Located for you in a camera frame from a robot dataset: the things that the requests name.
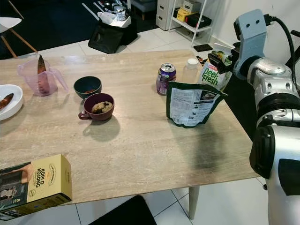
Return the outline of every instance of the plastic bottle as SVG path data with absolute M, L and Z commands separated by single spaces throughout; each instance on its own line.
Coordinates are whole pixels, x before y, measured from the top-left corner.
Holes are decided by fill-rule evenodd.
M 198 82 L 198 68 L 199 61 L 191 58 L 187 60 L 186 65 L 183 68 L 183 75 L 181 82 L 183 83 L 197 83 Z

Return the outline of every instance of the chair leg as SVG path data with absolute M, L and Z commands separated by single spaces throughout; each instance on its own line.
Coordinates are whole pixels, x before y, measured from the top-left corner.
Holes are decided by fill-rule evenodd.
M 11 5 L 11 7 L 14 9 L 14 11 L 15 11 L 17 14 L 19 14 L 20 17 L 21 17 L 22 19 L 24 19 L 24 17 L 22 16 L 22 14 L 19 12 L 19 10 L 17 10 L 17 8 L 13 5 L 13 3 L 12 3 L 10 0 L 8 0 L 8 2 L 9 2 L 9 4 Z
M 4 42 L 5 46 L 8 48 L 8 50 L 10 51 L 10 53 L 13 55 L 13 57 L 15 59 L 17 59 L 16 54 L 14 53 L 13 49 L 10 47 L 10 45 L 8 44 L 7 40 L 1 35 L 1 39 Z
M 23 41 L 29 48 L 31 48 L 35 53 L 38 53 L 37 50 L 32 47 L 27 41 L 24 40 L 23 37 L 21 37 L 17 32 L 15 32 L 12 28 L 9 29 L 11 32 L 13 32 L 14 35 L 16 35 L 18 38 L 20 38 L 21 41 Z

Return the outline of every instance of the cookie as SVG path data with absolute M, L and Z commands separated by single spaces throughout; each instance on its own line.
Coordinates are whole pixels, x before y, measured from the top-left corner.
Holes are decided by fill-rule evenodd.
M 93 106 L 92 113 L 100 114 L 105 113 L 112 108 L 112 103 L 110 102 L 100 102 Z

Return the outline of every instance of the plastic measuring cup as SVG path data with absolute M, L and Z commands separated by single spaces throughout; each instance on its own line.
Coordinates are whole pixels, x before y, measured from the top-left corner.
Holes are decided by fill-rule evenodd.
M 31 60 L 18 65 L 18 74 L 24 78 L 35 95 L 47 96 L 55 92 L 57 85 L 54 78 L 56 78 L 64 90 L 68 92 L 68 86 L 60 72 L 57 69 L 51 68 L 46 60 L 44 62 L 46 71 L 40 74 L 38 74 L 38 60 Z

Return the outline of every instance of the green snack bag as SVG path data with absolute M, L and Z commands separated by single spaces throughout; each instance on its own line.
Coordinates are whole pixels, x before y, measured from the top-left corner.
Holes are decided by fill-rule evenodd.
M 206 123 L 226 96 L 227 94 L 208 84 L 169 82 L 167 117 L 178 127 L 193 128 Z

